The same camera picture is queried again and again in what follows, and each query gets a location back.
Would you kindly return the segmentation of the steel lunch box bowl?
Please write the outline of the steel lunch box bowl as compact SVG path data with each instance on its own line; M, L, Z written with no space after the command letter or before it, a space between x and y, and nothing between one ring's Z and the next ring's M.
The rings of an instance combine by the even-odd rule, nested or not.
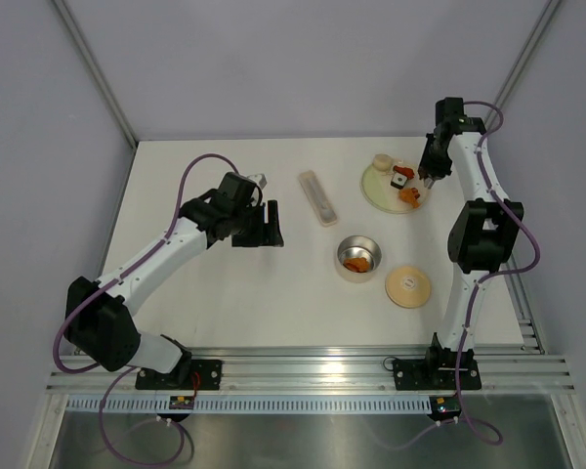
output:
M382 250L372 238L350 235L336 248L335 269L344 280L352 283L370 281L382 262Z

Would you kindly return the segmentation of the orange fried chicken piece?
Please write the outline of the orange fried chicken piece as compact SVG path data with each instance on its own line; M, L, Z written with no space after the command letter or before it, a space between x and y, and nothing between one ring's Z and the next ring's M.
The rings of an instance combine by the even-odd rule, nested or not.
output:
M343 266L351 272L364 274L372 269L370 262L364 257L347 258Z

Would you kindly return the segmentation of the orange bacon slice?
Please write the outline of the orange bacon slice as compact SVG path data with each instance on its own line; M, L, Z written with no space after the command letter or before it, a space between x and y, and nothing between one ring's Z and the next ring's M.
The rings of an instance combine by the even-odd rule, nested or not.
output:
M360 264L345 263L344 266L348 270L350 270L352 272L356 272L356 273L363 273L365 271L365 268Z

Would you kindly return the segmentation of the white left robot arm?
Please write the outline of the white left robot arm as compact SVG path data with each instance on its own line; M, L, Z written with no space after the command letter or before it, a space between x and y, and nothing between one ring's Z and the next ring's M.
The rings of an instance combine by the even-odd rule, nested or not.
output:
M139 367L157 373L171 389L184 387L191 377L190 349L168 336L140 332L134 318L172 274L218 241L283 246L277 203L263 199L266 184L262 174L229 172L217 188L179 201L170 227L127 264L69 286L60 339L107 371Z

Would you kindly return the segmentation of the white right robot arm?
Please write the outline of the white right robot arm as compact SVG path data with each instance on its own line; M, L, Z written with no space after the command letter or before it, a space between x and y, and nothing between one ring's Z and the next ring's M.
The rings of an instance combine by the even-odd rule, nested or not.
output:
M417 390L481 388L474 345L484 284L508 261L523 218L523 205L508 198L495 176L484 122L465 105L455 97L436 103L418 167L426 188L458 173L465 202L447 239L453 280L446 311L424 359L412 367Z

